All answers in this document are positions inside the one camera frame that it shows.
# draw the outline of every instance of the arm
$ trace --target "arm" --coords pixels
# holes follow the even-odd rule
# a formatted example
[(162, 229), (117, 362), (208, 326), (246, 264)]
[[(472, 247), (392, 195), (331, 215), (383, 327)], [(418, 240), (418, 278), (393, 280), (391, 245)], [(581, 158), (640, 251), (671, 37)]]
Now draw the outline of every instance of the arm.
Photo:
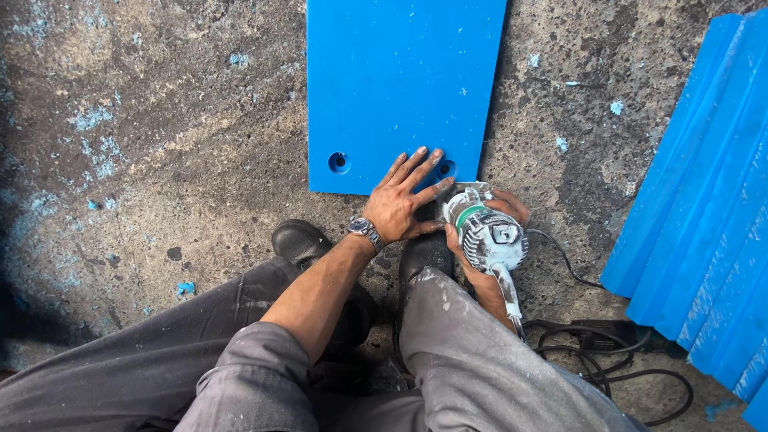
[[(503, 211), (506, 214), (509, 214), (522, 224), (523, 229), (527, 230), (528, 222), (531, 220), (531, 211), (525, 207), (525, 204), (507, 191), (494, 188), (492, 193), (497, 199), (486, 201), (485, 205), (494, 210)], [(496, 278), (489, 274), (480, 273), (469, 263), (469, 261), (467, 261), (464, 252), (462, 252), (462, 249), (458, 245), (458, 232), (456, 232), (456, 227), (450, 224), (446, 225), (445, 237), (448, 242), (448, 247), (462, 263), (464, 276), (475, 287), (480, 306), (493, 315), (497, 320), (501, 321), (501, 323), (509, 330), (515, 332), (515, 327), (512, 325), (512, 321), (507, 318), (507, 307), (504, 303), (504, 296), (502, 290), (498, 287)]]
[[(420, 164), (425, 155), (426, 148), (421, 147), (408, 160), (405, 153), (398, 156), (366, 203), (362, 216), (373, 223), (384, 244), (442, 228), (440, 222), (417, 222), (413, 217), (417, 208), (435, 199), (453, 183), (453, 178), (446, 178), (413, 194), (412, 189), (437, 165), (442, 150), (435, 150)], [(355, 281), (375, 255), (376, 249), (367, 238), (347, 235), (304, 271), (261, 321), (288, 330), (314, 364), (328, 344)]]

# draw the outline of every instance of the gray work pants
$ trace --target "gray work pants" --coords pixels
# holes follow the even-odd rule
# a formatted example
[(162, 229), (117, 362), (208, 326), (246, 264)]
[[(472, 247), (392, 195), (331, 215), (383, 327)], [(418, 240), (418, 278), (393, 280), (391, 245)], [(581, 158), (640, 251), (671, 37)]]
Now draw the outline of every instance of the gray work pants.
[[(274, 258), (161, 314), (30, 367), (0, 383), (0, 430), (172, 429), (187, 411), (183, 424), (191, 427), (178, 429), (194, 429), (196, 417), (215, 417), (219, 409), (194, 406), (196, 384), (226, 357), (235, 333), (258, 321), (296, 276), (290, 262)], [(400, 347), (419, 390), (341, 397), (304, 388), (320, 430), (643, 430), (597, 389), (530, 351), (435, 269), (419, 275)], [(291, 400), (295, 397), (306, 399), (300, 394)], [(301, 421), (281, 420), (273, 409), (285, 402), (248, 404), (253, 418), (270, 418), (266, 429), (254, 424), (217, 429), (295, 430), (292, 425)], [(263, 410), (268, 415), (261, 415)]]

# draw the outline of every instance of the watch face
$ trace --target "watch face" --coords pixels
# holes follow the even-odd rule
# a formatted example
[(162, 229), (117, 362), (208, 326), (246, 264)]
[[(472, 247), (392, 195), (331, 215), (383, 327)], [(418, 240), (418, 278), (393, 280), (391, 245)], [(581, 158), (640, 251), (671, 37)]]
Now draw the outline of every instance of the watch face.
[(349, 230), (355, 232), (363, 232), (368, 229), (369, 222), (363, 218), (357, 218), (349, 223)]

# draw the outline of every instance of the power cord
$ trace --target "power cord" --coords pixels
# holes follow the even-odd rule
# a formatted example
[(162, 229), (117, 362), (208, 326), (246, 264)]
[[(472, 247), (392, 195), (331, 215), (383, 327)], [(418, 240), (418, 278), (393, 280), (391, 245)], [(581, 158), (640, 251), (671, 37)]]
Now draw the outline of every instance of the power cord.
[[(576, 274), (576, 272), (573, 270), (573, 267), (571, 266), (571, 260), (568, 259), (568, 255), (565, 253), (565, 250), (561, 247), (558, 241), (556, 241), (551, 235), (535, 229), (529, 229), (528, 232), (541, 235), (542, 237), (548, 239), (560, 251), (563, 257), (563, 260), (565, 261), (565, 265), (568, 267), (568, 271), (570, 271), (574, 279), (576, 279), (577, 281), (583, 284), (590, 285), (592, 287), (603, 288), (602, 284), (599, 284), (598, 282), (587, 281), (581, 276), (579, 276), (578, 274)], [(628, 366), (629, 364), (632, 364), (632, 361), (634, 359), (634, 352), (642, 349), (650, 341), (651, 336), (653, 335), (653, 332), (654, 332), (653, 328), (651, 327), (647, 329), (647, 332), (643, 337), (638, 338), (637, 343), (629, 344), (624, 339), (618, 337), (616, 334), (611, 333), (610, 331), (606, 331), (605, 329), (597, 328), (597, 327), (573, 325), (573, 324), (559, 324), (559, 323), (553, 323), (550, 321), (543, 321), (543, 320), (531, 320), (523, 323), (524, 329), (532, 326), (539, 326), (546, 329), (546, 331), (538, 339), (538, 346), (533, 347), (533, 351), (535, 353), (539, 354), (541, 358), (545, 360), (547, 360), (546, 353), (549, 351), (567, 351), (567, 352), (575, 353), (578, 356), (578, 359), (581, 362), (581, 365), (587, 371), (587, 376), (583, 377), (584, 380), (594, 385), (595, 387), (600, 388), (605, 394), (605, 396), (608, 397), (609, 399), (611, 399), (611, 396), (612, 396), (611, 383), (615, 383), (618, 381), (630, 380), (633, 378), (642, 377), (644, 375), (652, 375), (652, 374), (668, 375), (670, 377), (674, 377), (675, 379), (679, 380), (685, 386), (686, 392), (687, 392), (687, 399), (685, 400), (685, 403), (683, 404), (683, 406), (666, 417), (645, 422), (644, 423), (645, 426), (648, 426), (648, 427), (657, 426), (659, 424), (664, 424), (668, 421), (674, 420), (679, 416), (683, 415), (683, 413), (685, 413), (688, 410), (688, 408), (690, 408), (690, 406), (694, 403), (694, 388), (690, 385), (690, 382), (688, 382), (688, 380), (685, 377), (683, 377), (682, 375), (680, 375), (675, 371), (669, 371), (667, 369), (648, 369), (645, 371), (638, 371), (630, 374), (618, 375), (616, 377), (608, 376), (608, 374), (611, 374), (615, 371), (620, 370), (623, 367)], [(568, 333), (571, 336), (579, 337), (580, 334), (584, 334), (585, 332), (592, 333), (592, 334), (599, 334), (603, 337), (606, 337), (611, 341), (613, 341), (615, 344), (618, 344), (619, 346), (621, 346), (621, 348), (612, 349), (612, 350), (585, 350), (579, 347), (572, 347), (570, 345), (544, 345), (545, 341), (548, 338), (558, 333)], [(622, 354), (622, 353), (627, 353), (627, 357), (625, 359), (606, 368), (603, 368), (598, 363), (598, 361), (595, 360), (594, 358), (595, 354), (612, 355), (612, 354)], [(594, 372), (589, 367), (588, 363), (594, 368)]]

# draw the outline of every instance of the hand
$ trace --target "hand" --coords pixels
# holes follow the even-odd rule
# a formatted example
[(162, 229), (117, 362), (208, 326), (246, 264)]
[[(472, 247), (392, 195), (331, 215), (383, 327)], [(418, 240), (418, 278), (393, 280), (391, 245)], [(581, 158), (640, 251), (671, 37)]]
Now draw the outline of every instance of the hand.
[[(513, 194), (501, 189), (493, 188), (491, 189), (491, 193), (493, 194), (494, 199), (485, 201), (485, 205), (494, 210), (503, 211), (504, 213), (509, 214), (522, 225), (523, 230), (528, 230), (528, 222), (531, 220), (531, 211), (525, 207), (525, 204)], [(483, 295), (488, 291), (492, 291), (494, 295), (501, 295), (496, 278), (490, 274), (481, 273), (467, 261), (467, 257), (464, 256), (464, 251), (462, 251), (461, 247), (458, 245), (458, 232), (456, 231), (455, 226), (450, 224), (445, 226), (445, 239), (448, 243), (448, 247), (454, 254), (456, 254), (456, 257), (458, 257), (458, 260), (462, 263), (464, 276), (475, 286), (478, 295)]]
[(419, 164), (426, 153), (427, 148), (420, 147), (408, 160), (405, 153), (398, 156), (381, 183), (373, 189), (362, 210), (362, 216), (373, 223), (384, 244), (435, 232), (443, 226), (441, 221), (417, 222), (413, 218), (417, 208), (437, 198), (453, 184), (453, 177), (448, 177), (413, 194), (413, 188), (424, 180), (442, 158), (442, 150), (437, 148), (426, 161)]

